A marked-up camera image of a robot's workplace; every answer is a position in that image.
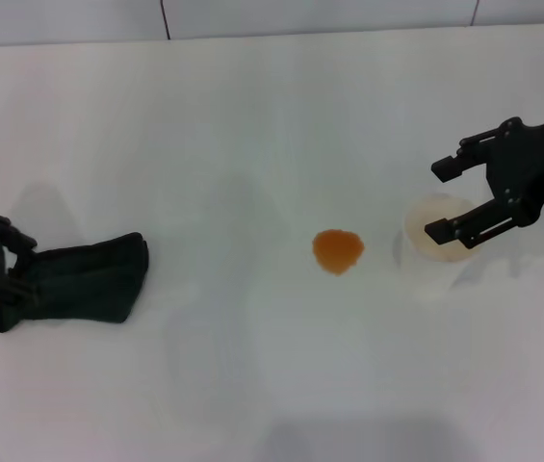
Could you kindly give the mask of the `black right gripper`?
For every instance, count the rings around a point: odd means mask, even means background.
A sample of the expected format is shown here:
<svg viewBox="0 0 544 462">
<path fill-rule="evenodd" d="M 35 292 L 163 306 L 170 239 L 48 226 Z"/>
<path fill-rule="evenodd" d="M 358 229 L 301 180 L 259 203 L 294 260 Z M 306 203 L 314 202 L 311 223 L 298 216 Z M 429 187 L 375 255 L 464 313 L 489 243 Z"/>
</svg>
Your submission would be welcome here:
<svg viewBox="0 0 544 462">
<path fill-rule="evenodd" d="M 462 139 L 455 156 L 436 161 L 431 171 L 446 183 L 479 165 L 486 165 L 495 199 L 471 208 L 472 202 L 459 199 L 453 215 L 426 224 L 425 232 L 438 245 L 458 241 L 475 248 L 539 219 L 544 206 L 544 124 L 528 126 L 513 117 Z"/>
</svg>

